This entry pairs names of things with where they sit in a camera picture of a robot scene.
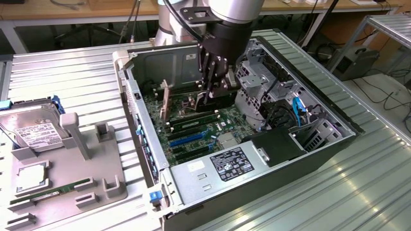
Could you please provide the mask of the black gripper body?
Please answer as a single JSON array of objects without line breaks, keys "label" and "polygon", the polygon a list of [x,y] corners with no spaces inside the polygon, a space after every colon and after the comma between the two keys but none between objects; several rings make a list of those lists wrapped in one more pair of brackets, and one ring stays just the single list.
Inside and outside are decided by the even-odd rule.
[{"label": "black gripper body", "polygon": [[201,42],[201,64],[209,53],[210,57],[227,59],[235,64],[243,55],[253,34],[254,22],[237,24],[229,21],[207,23],[203,41]]}]

